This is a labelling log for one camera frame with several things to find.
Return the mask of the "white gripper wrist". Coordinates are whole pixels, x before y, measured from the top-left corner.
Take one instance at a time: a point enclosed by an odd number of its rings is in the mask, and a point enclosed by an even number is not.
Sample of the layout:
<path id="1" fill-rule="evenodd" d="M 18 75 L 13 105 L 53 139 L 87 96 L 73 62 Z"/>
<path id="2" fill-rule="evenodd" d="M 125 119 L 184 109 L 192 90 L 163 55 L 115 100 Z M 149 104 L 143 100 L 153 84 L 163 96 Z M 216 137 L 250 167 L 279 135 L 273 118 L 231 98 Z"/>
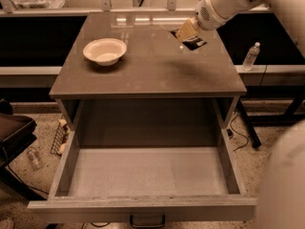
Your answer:
<path id="1" fill-rule="evenodd" d="M 196 17 L 188 18 L 175 33 L 180 41 L 195 36 L 200 27 L 204 31 L 212 31 L 224 25 L 226 19 L 220 15 L 221 0 L 200 0 L 195 7 Z"/>

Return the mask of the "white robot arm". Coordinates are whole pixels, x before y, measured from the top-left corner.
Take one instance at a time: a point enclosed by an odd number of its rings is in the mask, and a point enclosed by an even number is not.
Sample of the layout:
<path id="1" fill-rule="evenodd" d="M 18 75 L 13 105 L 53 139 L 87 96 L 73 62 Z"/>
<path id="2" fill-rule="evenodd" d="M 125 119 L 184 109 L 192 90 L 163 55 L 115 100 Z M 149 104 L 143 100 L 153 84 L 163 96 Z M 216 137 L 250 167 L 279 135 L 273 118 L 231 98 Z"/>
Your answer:
<path id="1" fill-rule="evenodd" d="M 241 11 L 266 3 L 305 53 L 305 0 L 200 0 L 176 37 L 183 42 L 198 30 L 224 25 Z M 305 121 L 290 127 L 274 144 L 261 179 L 254 229 L 305 229 Z"/>

